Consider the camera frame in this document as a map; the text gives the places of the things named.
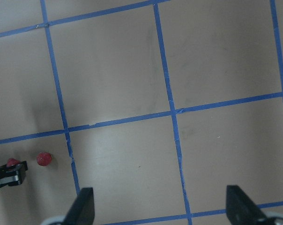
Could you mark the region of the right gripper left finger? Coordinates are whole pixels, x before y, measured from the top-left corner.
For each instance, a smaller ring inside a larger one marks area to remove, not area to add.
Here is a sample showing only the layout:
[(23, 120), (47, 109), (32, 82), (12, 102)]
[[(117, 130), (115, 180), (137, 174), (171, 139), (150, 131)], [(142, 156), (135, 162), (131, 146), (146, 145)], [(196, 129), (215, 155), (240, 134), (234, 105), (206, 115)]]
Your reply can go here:
[(92, 187), (82, 188), (66, 214), (62, 225), (92, 225), (95, 219), (94, 192)]

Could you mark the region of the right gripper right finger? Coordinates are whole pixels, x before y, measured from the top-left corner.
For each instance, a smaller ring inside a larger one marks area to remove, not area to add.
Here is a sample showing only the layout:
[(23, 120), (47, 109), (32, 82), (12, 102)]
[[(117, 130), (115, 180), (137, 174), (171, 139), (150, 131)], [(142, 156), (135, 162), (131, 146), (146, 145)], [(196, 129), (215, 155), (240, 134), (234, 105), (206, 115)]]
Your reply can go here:
[(231, 225), (263, 225), (267, 216), (238, 185), (226, 187), (226, 216)]

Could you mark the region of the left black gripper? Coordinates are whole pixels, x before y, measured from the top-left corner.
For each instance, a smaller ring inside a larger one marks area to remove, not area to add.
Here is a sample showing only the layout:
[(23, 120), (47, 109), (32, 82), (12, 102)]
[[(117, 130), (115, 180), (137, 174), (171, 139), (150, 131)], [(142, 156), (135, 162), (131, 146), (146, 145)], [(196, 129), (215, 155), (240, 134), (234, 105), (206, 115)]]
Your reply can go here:
[(19, 164), (7, 167), (0, 166), (0, 188), (4, 186), (18, 186), (21, 185), (26, 178), (26, 171), (28, 170), (27, 162), (22, 161)]

